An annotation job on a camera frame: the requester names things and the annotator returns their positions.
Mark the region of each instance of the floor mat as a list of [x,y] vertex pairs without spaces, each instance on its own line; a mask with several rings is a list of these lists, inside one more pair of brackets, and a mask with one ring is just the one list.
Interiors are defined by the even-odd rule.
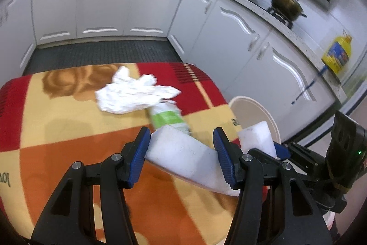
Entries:
[[87,65],[181,62],[168,41],[107,41],[36,49],[24,75]]

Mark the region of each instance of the white tissue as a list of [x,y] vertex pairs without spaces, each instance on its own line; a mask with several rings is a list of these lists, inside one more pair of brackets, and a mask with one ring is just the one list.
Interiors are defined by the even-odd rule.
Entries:
[[271,157],[276,157],[276,150],[266,121],[257,123],[238,132],[241,150],[244,154],[250,149],[259,149]]
[[162,99],[171,99],[181,93],[174,87],[155,85],[153,75],[139,79],[129,77],[129,69],[120,67],[112,77],[112,83],[95,92],[100,110],[123,114],[156,105]]
[[232,190],[225,181],[217,152],[170,125],[152,133],[145,158],[163,171],[201,188],[239,195],[239,190]]

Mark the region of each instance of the white sponge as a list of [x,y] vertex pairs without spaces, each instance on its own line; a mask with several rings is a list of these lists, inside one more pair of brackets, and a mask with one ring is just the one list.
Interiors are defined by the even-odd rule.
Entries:
[[226,183],[215,150],[170,125],[151,135],[145,158],[163,171],[199,187],[231,196],[240,193]]
[[266,121],[257,123],[238,132],[241,150],[247,154],[250,149],[259,149],[271,157],[276,157],[276,150]]

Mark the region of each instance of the blue gripper pad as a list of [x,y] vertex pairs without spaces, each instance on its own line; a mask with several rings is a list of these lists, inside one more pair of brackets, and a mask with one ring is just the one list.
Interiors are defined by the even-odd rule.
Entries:
[[242,150],[228,140],[220,127],[213,131],[213,144],[226,182],[233,190],[240,189],[245,180],[245,171],[240,164]]
[[291,153],[289,152],[288,148],[286,148],[284,145],[274,142],[274,147],[276,155],[277,157],[280,158],[280,160],[286,160],[291,157]]
[[150,131],[147,127],[142,127],[135,141],[127,143],[121,151],[124,156],[124,174],[122,175],[125,178],[122,180],[127,181],[127,188],[132,188],[139,180],[149,142]]

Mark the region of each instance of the cooking pot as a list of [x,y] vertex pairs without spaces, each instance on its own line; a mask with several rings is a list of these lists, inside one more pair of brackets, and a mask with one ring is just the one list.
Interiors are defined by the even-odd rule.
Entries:
[[291,22],[296,20],[299,16],[307,17],[303,14],[302,7],[298,0],[272,0],[272,7],[279,10]]

